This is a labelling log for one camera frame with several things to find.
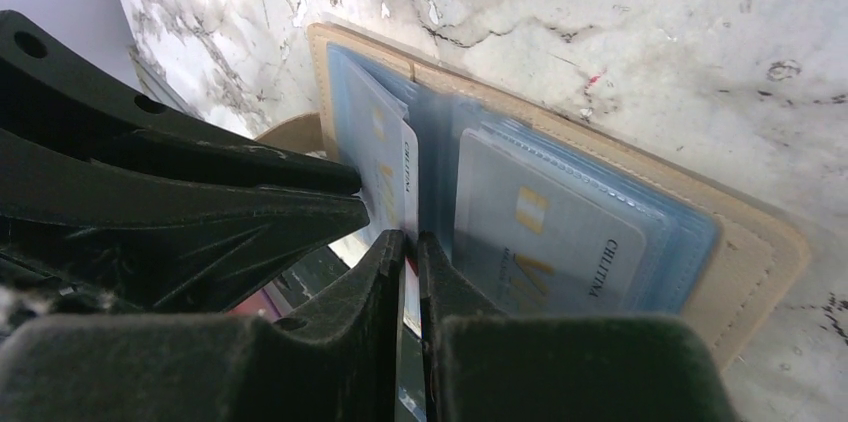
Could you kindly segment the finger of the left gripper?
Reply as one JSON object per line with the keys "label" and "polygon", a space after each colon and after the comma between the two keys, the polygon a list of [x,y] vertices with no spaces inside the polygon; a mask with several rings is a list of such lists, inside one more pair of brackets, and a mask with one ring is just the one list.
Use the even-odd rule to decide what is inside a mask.
{"label": "finger of the left gripper", "polygon": [[172,180],[337,195],[361,188],[348,166],[273,148],[154,101],[13,10],[1,13],[1,127],[84,162]]}
{"label": "finger of the left gripper", "polygon": [[1,274],[117,312],[223,312],[368,223],[347,167],[147,130],[83,157],[1,135]]}

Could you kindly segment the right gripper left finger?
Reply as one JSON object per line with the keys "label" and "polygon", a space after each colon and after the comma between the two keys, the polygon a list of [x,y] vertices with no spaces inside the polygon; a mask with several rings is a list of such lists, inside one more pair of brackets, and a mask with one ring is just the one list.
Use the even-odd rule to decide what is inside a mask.
{"label": "right gripper left finger", "polygon": [[1,347],[5,421],[390,421],[405,238],[288,317],[61,315]]}

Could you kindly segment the white card in sleeve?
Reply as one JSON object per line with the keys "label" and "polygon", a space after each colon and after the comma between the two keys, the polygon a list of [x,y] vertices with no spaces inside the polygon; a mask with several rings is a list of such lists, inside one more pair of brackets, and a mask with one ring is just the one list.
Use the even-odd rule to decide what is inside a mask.
{"label": "white card in sleeve", "polygon": [[483,130],[460,137],[452,260],[507,311],[614,312],[648,245],[643,230]]}

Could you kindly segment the silver card with stripe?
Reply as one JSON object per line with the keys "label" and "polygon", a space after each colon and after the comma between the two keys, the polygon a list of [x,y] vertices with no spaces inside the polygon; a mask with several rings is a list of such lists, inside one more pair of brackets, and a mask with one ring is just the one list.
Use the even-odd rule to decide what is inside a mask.
{"label": "silver card with stripe", "polygon": [[375,242],[389,229],[417,229],[418,140],[408,125],[417,86],[400,72],[332,44],[327,49],[332,121],[340,160],[360,176],[369,224],[357,236]]}

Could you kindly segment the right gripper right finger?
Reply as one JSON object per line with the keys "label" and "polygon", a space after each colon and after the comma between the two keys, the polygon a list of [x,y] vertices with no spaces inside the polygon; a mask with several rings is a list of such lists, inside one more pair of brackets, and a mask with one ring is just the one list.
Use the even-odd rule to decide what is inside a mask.
{"label": "right gripper right finger", "polygon": [[668,316],[509,316],[420,234],[431,421],[734,421],[700,337]]}

